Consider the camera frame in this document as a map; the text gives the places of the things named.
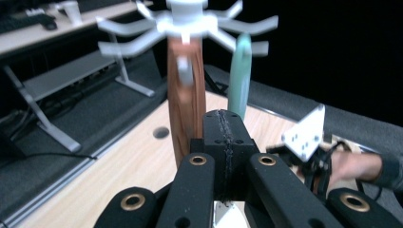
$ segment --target black cable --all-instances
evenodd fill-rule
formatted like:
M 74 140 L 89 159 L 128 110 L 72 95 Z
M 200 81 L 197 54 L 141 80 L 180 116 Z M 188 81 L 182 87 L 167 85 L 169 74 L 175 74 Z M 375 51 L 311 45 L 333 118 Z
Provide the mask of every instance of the black cable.
M 24 111 L 13 109 L 7 116 L 0 118 L 0 127 L 9 126 L 21 113 L 24 113 Z
M 362 185 L 362 182 L 355 179 L 355 184 L 356 184 L 356 188 L 359 192 L 364 193 L 364 186 Z
M 81 89 L 74 91 L 73 94 L 68 96 L 68 98 L 62 98 L 62 100 L 57 100 L 56 103 L 48 104 L 45 111 L 50 117 L 61 117 L 71 111 L 85 97 L 85 95 L 85 92 Z M 49 113 L 51 108 L 59 110 L 54 113 Z
M 32 75 L 36 75 L 35 64 L 33 63 L 32 56 L 29 56 L 30 68 L 32 70 Z
M 49 71 L 49 62 L 48 62 L 48 56 L 45 52 L 42 52 L 44 57 L 45 57 L 45 64 L 47 65 L 47 71 Z
M 21 119 L 20 123 L 18 123 L 15 129 L 10 133 L 10 140 L 15 141 L 18 136 L 20 136 L 21 132 L 23 132 L 33 120 L 33 112 L 31 112 L 29 108 L 24 117 Z
M 32 124 L 33 121 L 35 121 L 35 120 L 36 120 L 36 118 L 34 118 L 34 115 L 30 114 L 29 119 L 25 120 L 24 124 L 21 125 L 20 128 L 10 136 L 10 139 L 12 141 L 17 141 L 17 140 L 21 139 L 22 137 L 24 137 L 27 134 L 27 132 L 26 132 L 28 130 L 27 127 L 30 124 Z
M 4 221 L 0 220 L 0 223 L 3 224 L 3 226 L 4 226 L 5 228 L 9 228 L 8 225 L 7 225 Z
M 332 157 L 333 152 L 335 152 L 336 149 L 337 149 L 340 145 L 343 146 L 343 150 L 344 150 L 344 151 L 350 151 L 350 152 L 351 152 L 351 148 L 350 148 L 350 146 L 349 146 L 347 143 L 345 143 L 344 141 L 337 141 L 334 145 L 332 145 L 332 146 L 330 147 L 329 150 L 326 151 L 326 157 L 324 158 L 324 161 L 328 161 L 328 160 Z M 320 162 L 320 161 L 321 161 L 320 158 L 316 158 L 316 162 Z
M 49 152 L 49 153 L 37 153 L 37 154 L 27 155 L 23 159 L 16 159 L 16 160 L 9 161 L 9 162 L 3 164 L 2 166 L 0 166 L 0 169 L 4 168 L 4 167 L 6 167 L 6 166 L 8 166 L 8 165 L 10 165 L 12 163 L 15 163 L 15 162 L 18 162 L 18 161 L 21 161 L 21 160 L 25 160 L 25 159 L 29 159 L 29 158 L 33 158 L 33 157 L 38 157 L 38 156 L 62 156 L 62 157 L 70 157 L 70 158 L 78 158 L 78 159 L 91 159 L 91 160 L 94 160 L 94 161 L 98 160 L 98 157 L 92 157 L 92 156 L 89 156 L 89 155 L 51 153 L 51 152 Z
M 382 190 L 383 190 L 383 188 L 378 186 L 378 192 L 376 193 L 373 200 L 375 200 L 375 201 L 379 200 L 380 196 L 382 195 Z
M 98 157 L 92 157 L 90 155 L 79 155 L 79 154 L 64 154 L 64 153 L 37 153 L 37 154 L 30 154 L 26 156 L 26 159 L 28 158 L 33 158 L 37 156 L 46 156 L 46 155 L 56 155 L 56 156 L 65 156 L 65 157 L 71 157 L 71 158 L 80 158 L 80 159 L 91 159 L 91 160 L 98 160 Z

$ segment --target desk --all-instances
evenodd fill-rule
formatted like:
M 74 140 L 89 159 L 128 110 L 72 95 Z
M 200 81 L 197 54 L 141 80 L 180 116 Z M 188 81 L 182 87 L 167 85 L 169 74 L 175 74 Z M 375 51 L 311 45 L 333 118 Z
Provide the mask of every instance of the desk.
M 206 93 L 206 110 L 226 109 L 221 96 Z M 159 127 L 170 128 L 168 102 L 110 146 L 79 177 L 22 221 L 21 227 L 93 227 L 109 201 L 133 186 L 153 192 L 173 181 L 176 163 L 171 137 L 156 139 Z M 245 126 L 259 151 L 281 142 L 294 123 L 248 106 Z
M 82 24 L 73 26 L 64 14 L 59 13 L 56 9 L 52 9 L 48 14 L 55 16 L 58 29 L 47 31 L 41 25 L 35 25 L 7 32 L 0 36 L 0 63 L 2 63 L 0 65 L 4 65 L 6 74 L 39 119 L 38 124 L 41 128 L 71 152 L 78 151 L 81 145 L 53 125 L 36 102 L 61 88 L 69 86 L 113 64 L 114 60 L 105 58 L 101 56 L 99 51 L 96 51 L 88 54 L 84 59 L 73 61 L 71 65 L 60 66 L 40 77 L 34 77 L 33 79 L 21 82 L 9 67 L 10 61 L 12 61 L 10 59 L 25 55 L 35 48 L 44 47 L 46 44 L 55 43 L 74 31 L 95 27 L 97 23 L 96 17 L 111 19 L 134 10 L 136 10 L 135 3 L 127 2 L 104 9 L 89 11 L 82 14 Z
M 104 9 L 96 9 L 82 14 L 83 24 L 71 25 L 68 18 L 57 10 L 51 10 L 48 14 L 56 18 L 58 29 L 47 31 L 41 25 L 18 29 L 0 35 L 0 62 L 6 58 L 27 51 L 43 42 L 49 42 L 63 35 L 67 35 L 78 29 L 87 29 L 96 25 L 96 17 L 114 18 L 135 11 L 136 4 L 127 2 Z

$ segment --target wooden table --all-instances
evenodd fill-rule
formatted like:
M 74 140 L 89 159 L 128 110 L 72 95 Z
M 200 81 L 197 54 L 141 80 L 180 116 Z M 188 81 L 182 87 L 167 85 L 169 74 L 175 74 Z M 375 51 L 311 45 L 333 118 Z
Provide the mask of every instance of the wooden table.
M 206 93 L 207 111 L 226 109 L 227 100 Z M 260 152 L 281 142 L 280 135 L 294 123 L 247 107 L 245 126 Z M 120 191 L 139 186 L 153 192 L 173 181 L 176 163 L 170 135 L 153 137 L 159 127 L 169 128 L 168 102 L 108 148 L 92 164 L 43 206 L 20 223 L 21 227 L 93 227 L 109 201 Z

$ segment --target human arm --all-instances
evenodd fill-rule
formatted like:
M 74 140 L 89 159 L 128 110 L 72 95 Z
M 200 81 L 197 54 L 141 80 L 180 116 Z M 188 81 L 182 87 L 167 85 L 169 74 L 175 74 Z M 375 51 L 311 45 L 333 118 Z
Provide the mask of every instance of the human arm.
M 332 175 L 329 185 L 337 181 L 357 179 L 403 192 L 403 159 L 387 154 L 332 154 Z

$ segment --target table surface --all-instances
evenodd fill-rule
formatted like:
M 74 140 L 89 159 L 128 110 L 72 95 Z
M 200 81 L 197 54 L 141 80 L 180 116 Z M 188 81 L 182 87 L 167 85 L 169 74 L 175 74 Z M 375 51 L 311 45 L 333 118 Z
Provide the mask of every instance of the table surface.
M 226 109 L 227 100 L 206 92 L 206 110 Z M 244 118 L 259 151 L 281 142 L 295 123 L 248 106 Z M 173 181 L 176 174 L 171 136 L 156 139 L 153 132 L 169 126 L 168 102 L 111 145 L 104 155 L 54 197 L 23 220 L 22 227 L 93 227 L 110 200 L 133 187 L 153 192 Z
M 96 24 L 96 17 L 112 19 L 114 17 L 130 13 L 137 9 L 134 2 L 121 3 L 107 8 L 96 9 L 82 13 L 83 23 L 73 26 L 68 17 L 56 9 L 47 11 L 56 18 L 56 30 L 45 30 L 41 25 L 22 28 L 0 35 L 0 56 L 8 54 L 20 48 L 26 48 L 46 40 L 56 38 L 73 32 L 77 29 L 85 29 Z

